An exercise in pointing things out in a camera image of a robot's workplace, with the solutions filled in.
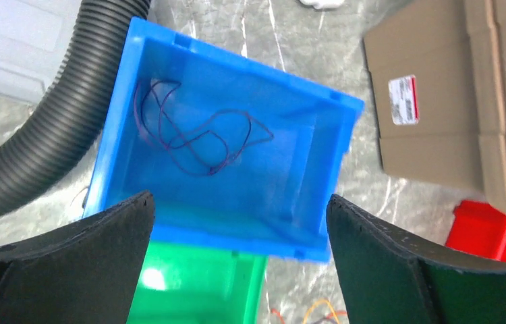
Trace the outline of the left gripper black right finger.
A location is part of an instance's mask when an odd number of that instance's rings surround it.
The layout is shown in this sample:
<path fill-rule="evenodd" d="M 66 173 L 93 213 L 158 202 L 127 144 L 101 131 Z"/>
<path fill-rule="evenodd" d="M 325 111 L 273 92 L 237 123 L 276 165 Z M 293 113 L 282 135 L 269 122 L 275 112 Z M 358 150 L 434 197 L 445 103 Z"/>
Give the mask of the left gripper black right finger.
<path fill-rule="evenodd" d="M 426 240 L 337 194 L 326 217 L 351 323 L 506 323 L 506 263 Z"/>

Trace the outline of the white pipe elbow fitting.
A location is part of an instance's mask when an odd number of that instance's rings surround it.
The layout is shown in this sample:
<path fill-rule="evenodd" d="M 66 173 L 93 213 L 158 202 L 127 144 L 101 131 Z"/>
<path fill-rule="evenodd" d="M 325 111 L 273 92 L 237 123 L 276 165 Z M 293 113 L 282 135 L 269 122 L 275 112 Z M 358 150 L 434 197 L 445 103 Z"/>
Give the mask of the white pipe elbow fitting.
<path fill-rule="evenodd" d="M 299 2 L 316 10 L 327 10 L 341 7 L 345 3 L 345 0 L 299 0 Z"/>

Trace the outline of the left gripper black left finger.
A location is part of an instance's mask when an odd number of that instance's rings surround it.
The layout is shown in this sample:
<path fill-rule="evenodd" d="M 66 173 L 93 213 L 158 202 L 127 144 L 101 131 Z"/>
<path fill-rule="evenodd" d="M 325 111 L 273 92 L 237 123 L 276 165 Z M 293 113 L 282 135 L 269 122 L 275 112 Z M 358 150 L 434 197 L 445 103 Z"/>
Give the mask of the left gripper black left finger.
<path fill-rule="evenodd" d="M 0 246 L 0 323 L 125 323 L 153 225 L 144 191 Z"/>

